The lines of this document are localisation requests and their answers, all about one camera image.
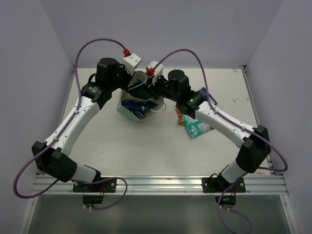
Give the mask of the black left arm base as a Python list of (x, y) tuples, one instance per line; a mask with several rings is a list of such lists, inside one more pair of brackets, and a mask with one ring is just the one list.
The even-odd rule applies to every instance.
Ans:
[(78, 182), (73, 186), (74, 193), (81, 193), (82, 202), (85, 206), (98, 206), (103, 202), (104, 195), (106, 193), (114, 193), (116, 191), (117, 179), (108, 177), (100, 178), (101, 180), (106, 179), (105, 182), (100, 184), (83, 184)]

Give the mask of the teal Fox's candy bag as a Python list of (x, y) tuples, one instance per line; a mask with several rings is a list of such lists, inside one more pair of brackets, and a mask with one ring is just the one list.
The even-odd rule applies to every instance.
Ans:
[(182, 118), (189, 132), (189, 135), (192, 138), (198, 137), (213, 129), (210, 125), (201, 122), (197, 119), (193, 119), (188, 115), (182, 114)]

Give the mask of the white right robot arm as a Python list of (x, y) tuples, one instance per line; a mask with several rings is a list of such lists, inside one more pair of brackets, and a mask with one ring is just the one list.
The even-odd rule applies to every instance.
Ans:
[(149, 77), (147, 86), (154, 98), (163, 97), (176, 102), (181, 113), (208, 124), (239, 148), (236, 159), (217, 176), (214, 185), (220, 190), (229, 191), (236, 180), (254, 173), (270, 154), (268, 130), (264, 126), (255, 128), (240, 122), (212, 105), (207, 95), (191, 89), (183, 71), (172, 70), (167, 78), (163, 75)]

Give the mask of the blue chips bag back side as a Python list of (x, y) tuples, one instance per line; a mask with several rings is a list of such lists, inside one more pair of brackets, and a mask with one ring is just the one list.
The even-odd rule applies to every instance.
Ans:
[(201, 94), (206, 99), (209, 99), (210, 101), (212, 101), (214, 105), (217, 105), (217, 101), (214, 99), (214, 97), (210, 93), (208, 93), (205, 87), (202, 87), (201, 89), (199, 89), (197, 93)]

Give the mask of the green patterned paper bag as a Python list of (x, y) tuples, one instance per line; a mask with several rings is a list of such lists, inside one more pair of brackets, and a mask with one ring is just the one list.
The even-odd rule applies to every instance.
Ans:
[(157, 112), (166, 110), (162, 97), (155, 99), (147, 86), (148, 76), (135, 71), (126, 90), (119, 95), (117, 111), (131, 121), (143, 121)]

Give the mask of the orange Fox's fruits candy bag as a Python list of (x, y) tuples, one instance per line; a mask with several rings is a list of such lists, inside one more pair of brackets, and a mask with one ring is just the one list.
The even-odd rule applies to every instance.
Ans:
[(185, 121), (184, 121), (184, 118), (182, 116), (182, 113), (181, 111), (178, 109), (177, 106), (175, 106), (175, 110), (176, 110), (176, 114), (177, 114), (177, 117), (178, 117), (178, 124), (179, 125), (185, 125)]

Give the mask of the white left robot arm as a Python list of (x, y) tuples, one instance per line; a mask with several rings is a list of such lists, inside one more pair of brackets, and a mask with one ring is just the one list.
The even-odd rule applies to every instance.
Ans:
[(101, 187), (99, 172), (70, 158), (72, 148), (89, 121), (102, 109), (117, 89), (125, 90), (137, 65), (126, 58), (102, 58), (97, 72), (82, 87), (79, 97), (60, 126), (43, 142), (32, 146), (37, 168), (62, 182), (84, 182), (94, 192)]

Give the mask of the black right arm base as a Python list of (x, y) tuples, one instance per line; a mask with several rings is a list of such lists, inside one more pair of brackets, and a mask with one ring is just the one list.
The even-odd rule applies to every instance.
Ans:
[(207, 194), (217, 194), (224, 192), (227, 188), (229, 188), (226, 193), (230, 193), (229, 195), (216, 195), (215, 200), (219, 203), (219, 205), (226, 209), (231, 209), (236, 204), (236, 195), (238, 193), (245, 193), (246, 187), (243, 178), (240, 178), (238, 182), (231, 186), (231, 183), (228, 183), (224, 180), (221, 175), (212, 174), (209, 177), (203, 177), (201, 179), (201, 186), (203, 193)]

